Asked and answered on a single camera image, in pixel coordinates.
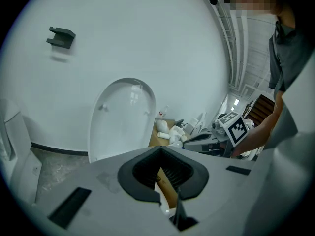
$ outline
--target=white curved wall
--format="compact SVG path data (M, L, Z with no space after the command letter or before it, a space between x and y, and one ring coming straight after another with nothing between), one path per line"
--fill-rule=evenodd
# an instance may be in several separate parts
M146 82L167 118L214 116L228 82L215 20L203 0L31 0L1 50L0 97L33 142L78 151L95 98L122 77ZM76 34L70 50L46 43L50 26Z

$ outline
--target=human arm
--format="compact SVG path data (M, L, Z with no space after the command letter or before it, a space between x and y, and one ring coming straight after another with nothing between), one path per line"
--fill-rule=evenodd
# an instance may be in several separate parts
M266 144L270 132L276 125L283 109L282 95L284 92L278 91L275 99L273 113L269 115L258 127L251 129L248 135L235 147L233 156L259 148Z

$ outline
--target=wooden table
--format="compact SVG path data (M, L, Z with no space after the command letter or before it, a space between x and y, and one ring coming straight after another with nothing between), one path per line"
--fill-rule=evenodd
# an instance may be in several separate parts
M169 129L171 129L174 124L175 124L175 120L164 120L167 122L167 126ZM190 138L190 135L187 134L185 132L185 135L187 136L187 138L189 139ZM151 138L150 138L150 142L149 142L149 147L151 146L167 146L169 145L169 139L164 139L164 138L160 138L158 137L158 130L157 130L157 127L156 127L156 124L154 123L154 126L153 126L153 130L152 130L152 134L151 134Z

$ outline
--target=black floor trim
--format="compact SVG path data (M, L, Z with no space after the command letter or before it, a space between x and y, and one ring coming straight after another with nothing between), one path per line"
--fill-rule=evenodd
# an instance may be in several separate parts
M59 153L59 154L65 154L65 155L81 155L81 156L88 156L87 151L75 151L75 150L66 150L66 149L59 149L59 148L54 148L54 147L48 147L36 143L32 143L31 146L33 148L53 152L53 153Z

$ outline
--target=cardboard box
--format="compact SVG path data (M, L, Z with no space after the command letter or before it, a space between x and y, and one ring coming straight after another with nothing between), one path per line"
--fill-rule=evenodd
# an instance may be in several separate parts
M163 192L170 209L175 208L177 205L177 193L162 168L157 173L156 182Z

